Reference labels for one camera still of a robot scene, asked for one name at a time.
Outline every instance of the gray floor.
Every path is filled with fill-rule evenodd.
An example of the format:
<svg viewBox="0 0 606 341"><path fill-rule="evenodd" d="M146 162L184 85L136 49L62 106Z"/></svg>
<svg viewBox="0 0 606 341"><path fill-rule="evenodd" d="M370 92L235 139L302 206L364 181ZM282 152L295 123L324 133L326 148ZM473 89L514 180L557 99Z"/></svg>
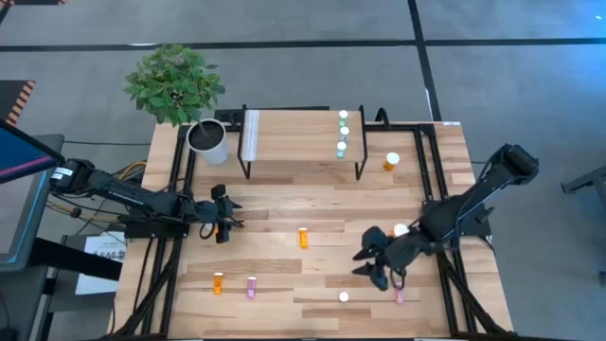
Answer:
<svg viewBox="0 0 606 341"><path fill-rule="evenodd" d="M606 3L598 0L418 3L425 39L606 36ZM413 38L407 4L396 0L70 0L13 8L0 26L0 45ZM371 112L385 107L392 119L429 119L414 47L201 52L220 66L227 88L221 108L364 104ZM606 290L597 270L606 269L606 215L592 190L567 196L560 182L606 163L606 45L430 47L428 53L443 119L462 122L473 160L509 142L542 162L531 185L491 200L515 330L603 339ZM0 53L0 78L38 82L19 123L31 134L146 142L153 120L121 92L123 75L142 54ZM145 158L147 149L68 145L64 153L115 170ZM40 233L57 240L79 226L48 214ZM96 337L106 317L57 315L51 339Z"/></svg>

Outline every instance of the white bottle cap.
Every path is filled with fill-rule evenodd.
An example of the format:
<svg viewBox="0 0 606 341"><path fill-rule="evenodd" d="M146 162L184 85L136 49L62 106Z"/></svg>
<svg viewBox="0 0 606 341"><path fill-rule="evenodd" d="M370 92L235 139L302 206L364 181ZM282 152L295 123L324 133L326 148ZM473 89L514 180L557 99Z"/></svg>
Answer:
<svg viewBox="0 0 606 341"><path fill-rule="evenodd" d="M388 153L387 162L389 162L391 165L398 165L398 163L400 162L400 156L396 153Z"/></svg>
<svg viewBox="0 0 606 341"><path fill-rule="evenodd" d="M341 302L347 302L349 301L349 295L346 292L341 292L341 294L339 294L339 300Z"/></svg>
<svg viewBox="0 0 606 341"><path fill-rule="evenodd" d="M406 226L405 224L396 224L394 226L394 236L395 237L399 237L406 233L408 233L408 226Z"/></svg>

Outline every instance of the monitor screen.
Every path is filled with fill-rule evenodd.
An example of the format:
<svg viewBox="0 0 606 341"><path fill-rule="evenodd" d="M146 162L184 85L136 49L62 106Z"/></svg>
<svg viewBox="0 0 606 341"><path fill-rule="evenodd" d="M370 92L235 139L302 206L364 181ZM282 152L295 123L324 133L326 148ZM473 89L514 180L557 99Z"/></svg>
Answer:
<svg viewBox="0 0 606 341"><path fill-rule="evenodd" d="M60 161L47 146L4 123L0 125L0 184L55 167Z"/></svg>

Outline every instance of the wooden table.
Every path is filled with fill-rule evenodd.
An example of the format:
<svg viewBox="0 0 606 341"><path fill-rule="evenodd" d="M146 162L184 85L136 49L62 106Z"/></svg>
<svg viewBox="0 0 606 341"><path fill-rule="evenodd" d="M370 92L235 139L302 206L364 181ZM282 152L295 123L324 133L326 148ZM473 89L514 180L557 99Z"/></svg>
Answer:
<svg viewBox="0 0 606 341"><path fill-rule="evenodd" d="M463 132L436 123L437 141L449 192L463 192L474 178ZM161 189L169 181L177 129L156 126L143 186ZM236 157L238 134L229 134L233 154L211 166L197 158L193 190L209 199L210 188L227 184L244 206L231 241L217 245L197 237L197 225L183 242L169 337L410 337L447 336L448 327L434 257L420 256L408 270L405 303L393 290L381 292L368 278L350 271L362 233L372 225L385 231L411 223L420 214L423 189L415 140L410 133L367 133L366 174L356 181L348 163L258 163L246 180ZM431 153L425 141L428 158ZM401 157L392 172L383 170L388 152ZM184 151L182 174L186 168ZM437 192L435 176L433 186ZM297 229L307 227L309 248L298 246ZM133 309L147 241L129 244L116 294L116 324ZM489 314L511 328L501 280L491 251L476 238L463 238L462 255L473 293ZM143 293L149 283L148 265ZM223 294L212 293L214 272L223 272ZM246 278L256 276L257 296L246 298ZM349 302L338 294L346 291ZM164 294L156 301L157 331ZM459 328L465 330L460 298L454 290Z"/></svg>
<svg viewBox="0 0 606 341"><path fill-rule="evenodd" d="M343 162L355 163L356 177L360 178L365 164L365 137L360 111L348 112L345 123L349 128L347 148L342 158L337 157L339 111L315 110L246 110L244 114L241 160L247 162L244 170L250 178L253 161L275 162Z"/></svg>

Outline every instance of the white pot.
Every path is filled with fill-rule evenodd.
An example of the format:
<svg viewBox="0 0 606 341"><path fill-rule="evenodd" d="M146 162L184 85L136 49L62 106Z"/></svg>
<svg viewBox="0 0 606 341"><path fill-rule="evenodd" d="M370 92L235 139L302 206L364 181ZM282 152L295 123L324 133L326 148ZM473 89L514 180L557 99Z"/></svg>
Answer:
<svg viewBox="0 0 606 341"><path fill-rule="evenodd" d="M221 129L223 129L223 138L221 139L221 142L219 142L219 144L216 145L215 147L213 147L209 150L202 151L202 150L199 150L199 149L191 146L191 144L189 143L189 134L191 134L191 131L196 127L196 125L203 124L204 122L213 122L215 124L218 124L221 127ZM229 146L227 145L226 137L227 137L227 132L225 131L225 127L221 124L220 121L218 121L214 118L204 118L204 119L201 119L199 123L194 124L191 127L189 127L189 129L187 130L186 142L190 149L192 149L198 155L203 157L206 161L208 161L208 163L213 164L213 165L221 165L221 163L225 162L225 160L227 160L227 157L229 156Z"/></svg>

